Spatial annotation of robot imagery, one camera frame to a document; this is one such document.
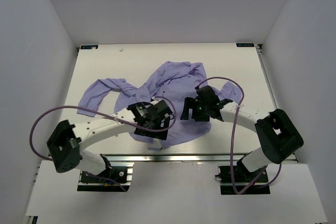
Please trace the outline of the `lavender purple jacket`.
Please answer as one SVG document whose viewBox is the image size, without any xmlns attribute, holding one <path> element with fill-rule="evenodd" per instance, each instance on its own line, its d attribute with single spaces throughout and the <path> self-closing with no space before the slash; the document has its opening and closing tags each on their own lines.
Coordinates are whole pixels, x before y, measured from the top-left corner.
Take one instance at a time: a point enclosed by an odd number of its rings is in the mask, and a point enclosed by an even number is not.
<svg viewBox="0 0 336 224">
<path fill-rule="evenodd" d="M 114 113 L 121 111 L 130 104 L 137 102 L 150 102 L 152 97 L 162 96 L 168 98 L 174 105 L 177 120 L 169 129 L 167 139 L 160 141 L 161 148 L 167 149 L 197 139 L 211 130 L 210 122 L 195 122 L 193 120 L 181 121 L 184 99 L 196 97 L 195 87 L 207 79 L 202 63 L 170 62 L 167 61 L 155 70 L 148 80 L 139 88 L 128 83 L 126 79 L 98 79 L 84 92 L 78 103 L 79 107 L 97 111 L 100 103 L 110 91 L 119 92 L 114 105 Z M 242 92 L 236 85 L 226 82 L 217 90 L 216 95 L 222 99 L 231 99 L 238 103 Z"/>
</svg>

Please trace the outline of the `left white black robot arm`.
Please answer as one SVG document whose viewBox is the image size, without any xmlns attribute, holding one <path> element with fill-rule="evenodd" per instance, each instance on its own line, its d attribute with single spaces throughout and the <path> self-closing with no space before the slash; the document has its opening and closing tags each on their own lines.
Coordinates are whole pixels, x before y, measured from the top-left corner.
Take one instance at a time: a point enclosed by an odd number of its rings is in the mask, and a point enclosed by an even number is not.
<svg viewBox="0 0 336 224">
<path fill-rule="evenodd" d="M 98 181 L 110 178 L 111 166 L 102 154 L 87 148 L 102 140 L 123 133 L 165 140 L 175 122 L 176 110 L 164 100 L 135 103 L 99 119 L 72 124 L 68 120 L 58 123 L 47 141 L 47 147 L 58 173 L 79 169 L 91 173 Z"/>
</svg>

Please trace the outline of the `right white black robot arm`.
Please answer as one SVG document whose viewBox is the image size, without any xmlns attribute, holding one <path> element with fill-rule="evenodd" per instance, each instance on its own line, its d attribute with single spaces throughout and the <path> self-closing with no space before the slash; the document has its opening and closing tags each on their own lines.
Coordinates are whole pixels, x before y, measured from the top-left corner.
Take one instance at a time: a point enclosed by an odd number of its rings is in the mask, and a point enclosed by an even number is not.
<svg viewBox="0 0 336 224">
<path fill-rule="evenodd" d="M 252 110 L 231 99 L 220 99 L 210 86 L 196 88 L 195 98 L 187 97 L 181 120 L 192 118 L 196 122 L 216 119 L 236 123 L 255 132 L 260 147 L 241 158 L 236 165 L 238 177 L 247 182 L 256 171 L 271 163 L 281 164 L 304 145 L 303 138 L 282 109 L 272 112 Z"/>
</svg>

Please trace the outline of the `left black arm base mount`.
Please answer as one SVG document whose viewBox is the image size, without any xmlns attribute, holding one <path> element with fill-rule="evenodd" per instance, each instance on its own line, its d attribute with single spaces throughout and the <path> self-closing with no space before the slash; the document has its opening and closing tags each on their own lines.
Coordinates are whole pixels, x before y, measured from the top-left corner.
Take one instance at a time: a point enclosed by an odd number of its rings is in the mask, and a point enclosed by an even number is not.
<svg viewBox="0 0 336 224">
<path fill-rule="evenodd" d="M 131 185 L 133 164 L 112 163 L 108 172 L 101 175 L 88 175 L 80 171 L 77 191 L 100 193 L 126 193 Z"/>
</svg>

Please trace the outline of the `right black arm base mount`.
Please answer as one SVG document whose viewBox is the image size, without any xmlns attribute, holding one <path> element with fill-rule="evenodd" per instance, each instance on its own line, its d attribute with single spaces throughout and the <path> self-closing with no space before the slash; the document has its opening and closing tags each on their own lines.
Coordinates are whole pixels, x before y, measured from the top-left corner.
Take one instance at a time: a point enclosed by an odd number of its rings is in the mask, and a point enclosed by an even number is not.
<svg viewBox="0 0 336 224">
<path fill-rule="evenodd" d="M 239 172 L 234 168 L 234 177 L 235 177 L 235 185 L 237 191 L 241 191 L 247 186 L 262 169 L 256 170 L 255 172 L 244 175 L 243 173 Z M 215 175 L 215 180 L 220 183 L 220 193 L 221 195 L 235 195 L 232 181 L 231 181 L 231 174 L 230 174 L 230 166 L 219 166 L 218 167 L 219 173 Z M 268 175 L 266 171 L 263 171 L 260 177 L 244 192 L 245 195 L 269 195 L 270 188 L 268 183 Z"/>
</svg>

